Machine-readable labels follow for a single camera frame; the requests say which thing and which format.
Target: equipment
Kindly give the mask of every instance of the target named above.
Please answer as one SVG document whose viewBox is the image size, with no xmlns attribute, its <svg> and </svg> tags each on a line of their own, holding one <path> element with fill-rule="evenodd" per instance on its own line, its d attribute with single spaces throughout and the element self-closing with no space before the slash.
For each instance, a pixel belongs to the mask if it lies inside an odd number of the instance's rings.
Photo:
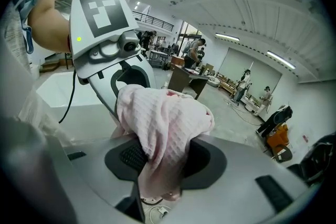
<svg viewBox="0 0 336 224">
<path fill-rule="evenodd" d="M 125 83 L 156 88 L 153 70 L 140 55 L 137 27 L 125 0 L 72 2 L 76 72 L 116 118 Z M 136 134 L 63 148 L 56 137 L 27 123 L 0 124 L 6 130 L 1 167 L 41 216 L 56 223 L 144 222 L 137 178 L 147 157 Z M 313 195 L 302 197 L 306 190 L 302 180 L 262 152 L 200 135 L 190 143 L 182 199 L 163 223 L 288 222 Z"/>
</svg>

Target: black cable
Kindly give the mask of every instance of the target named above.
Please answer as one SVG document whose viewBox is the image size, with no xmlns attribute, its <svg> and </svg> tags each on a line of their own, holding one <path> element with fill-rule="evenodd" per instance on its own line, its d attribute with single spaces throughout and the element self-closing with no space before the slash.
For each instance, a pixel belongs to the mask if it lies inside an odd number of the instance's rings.
<svg viewBox="0 0 336 224">
<path fill-rule="evenodd" d="M 67 114 L 68 114 L 68 111 L 69 111 L 71 103 L 72 103 L 72 98 L 74 97 L 73 94 L 75 93 L 75 82 L 76 82 L 76 71 L 74 70 L 73 71 L 73 76 L 72 76 L 72 92 L 71 92 L 68 108 L 67 108 L 67 111 L 65 112 L 63 118 L 58 123 L 61 123 L 65 119 L 65 117 L 67 116 Z"/>
<path fill-rule="evenodd" d="M 154 203 L 154 204 L 150 204 L 149 202 L 146 202 L 146 201 L 144 201 L 143 199 L 141 199 L 141 202 L 143 202 L 145 205 L 158 205 L 158 204 L 159 204 L 160 202 L 162 202 L 162 201 L 163 201 L 163 199 L 157 201 L 157 202 Z"/>
</svg>

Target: ceiling light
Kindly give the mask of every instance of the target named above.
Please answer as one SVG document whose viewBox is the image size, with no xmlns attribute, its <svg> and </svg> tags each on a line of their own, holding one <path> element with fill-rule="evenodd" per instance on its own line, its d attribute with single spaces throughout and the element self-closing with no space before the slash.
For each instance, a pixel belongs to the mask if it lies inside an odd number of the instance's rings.
<svg viewBox="0 0 336 224">
<path fill-rule="evenodd" d="M 229 36 L 229 35 L 224 35 L 224 34 L 216 33 L 216 36 L 217 36 L 217 37 L 224 37 L 224 38 L 233 39 L 233 40 L 235 40 L 235 41 L 240 41 L 239 38 L 237 38 L 237 37 L 233 37 L 233 36 Z"/>
<path fill-rule="evenodd" d="M 295 69 L 295 66 L 293 66 L 291 63 L 284 60 L 284 58 L 280 57 L 279 55 L 274 54 L 271 51 L 268 51 L 267 54 L 271 55 L 272 57 L 278 59 L 279 61 L 283 62 L 284 64 L 288 65 L 291 69 Z"/>
</svg>

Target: white cable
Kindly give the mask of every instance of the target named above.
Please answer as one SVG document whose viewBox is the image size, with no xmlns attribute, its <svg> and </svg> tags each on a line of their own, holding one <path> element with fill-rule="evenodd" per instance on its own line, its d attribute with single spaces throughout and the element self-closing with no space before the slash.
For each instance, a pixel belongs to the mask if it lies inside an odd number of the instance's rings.
<svg viewBox="0 0 336 224">
<path fill-rule="evenodd" d="M 152 211 L 153 211 L 153 209 L 158 208 L 158 207 L 165 207 L 165 208 L 168 208 L 169 210 L 172 210 L 169 206 L 166 206 L 166 205 L 154 205 L 151 208 L 149 208 L 145 212 L 145 214 L 149 211 L 149 220 L 151 221 L 152 224 L 154 224 L 154 222 L 152 221 Z"/>
</svg>

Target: chair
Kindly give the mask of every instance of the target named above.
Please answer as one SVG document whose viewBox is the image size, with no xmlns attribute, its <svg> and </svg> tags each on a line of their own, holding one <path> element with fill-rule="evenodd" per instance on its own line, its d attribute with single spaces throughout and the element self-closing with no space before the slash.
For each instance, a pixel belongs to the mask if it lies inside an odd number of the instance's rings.
<svg viewBox="0 0 336 224">
<path fill-rule="evenodd" d="M 282 150 L 285 150 L 285 151 L 278 154 L 279 152 L 278 149 L 281 149 L 280 151 Z M 272 152 L 273 152 L 274 159 L 277 161 L 277 163 L 283 163 L 293 158 L 293 154 L 290 151 L 290 149 L 282 144 L 272 147 Z"/>
</svg>

